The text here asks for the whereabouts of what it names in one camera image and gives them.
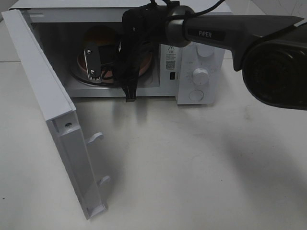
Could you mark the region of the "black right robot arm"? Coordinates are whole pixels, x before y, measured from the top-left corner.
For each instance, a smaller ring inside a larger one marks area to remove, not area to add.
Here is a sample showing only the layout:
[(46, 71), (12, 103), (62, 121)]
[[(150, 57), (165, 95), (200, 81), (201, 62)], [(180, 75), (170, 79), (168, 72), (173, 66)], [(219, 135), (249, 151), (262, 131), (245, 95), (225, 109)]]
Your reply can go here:
[(140, 64), (152, 43), (185, 47), (197, 42), (231, 51), (248, 91), (270, 106), (307, 108), (307, 24), (297, 16), (210, 15), (178, 1), (151, 1), (122, 16), (124, 33), (101, 69), (112, 75), (126, 100), (136, 100)]

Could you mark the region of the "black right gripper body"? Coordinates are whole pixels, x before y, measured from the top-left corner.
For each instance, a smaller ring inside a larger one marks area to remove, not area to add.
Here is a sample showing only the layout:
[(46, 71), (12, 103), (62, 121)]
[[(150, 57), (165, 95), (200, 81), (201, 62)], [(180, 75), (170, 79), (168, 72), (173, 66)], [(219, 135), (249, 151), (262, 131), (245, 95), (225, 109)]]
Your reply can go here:
[(106, 61), (106, 48), (99, 47), (103, 84), (111, 81), (123, 91), (136, 91), (141, 64), (152, 52), (154, 43), (166, 41), (167, 6), (140, 6), (124, 12), (123, 35), (112, 46), (111, 59)]

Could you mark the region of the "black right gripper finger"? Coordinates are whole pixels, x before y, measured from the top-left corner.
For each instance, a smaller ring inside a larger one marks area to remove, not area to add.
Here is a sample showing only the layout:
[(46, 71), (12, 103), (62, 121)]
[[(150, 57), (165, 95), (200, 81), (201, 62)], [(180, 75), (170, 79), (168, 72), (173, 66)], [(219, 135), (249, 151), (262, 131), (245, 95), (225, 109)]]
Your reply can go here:
[(132, 79), (122, 82), (121, 87), (125, 93), (126, 102), (134, 102), (137, 99), (138, 79)]

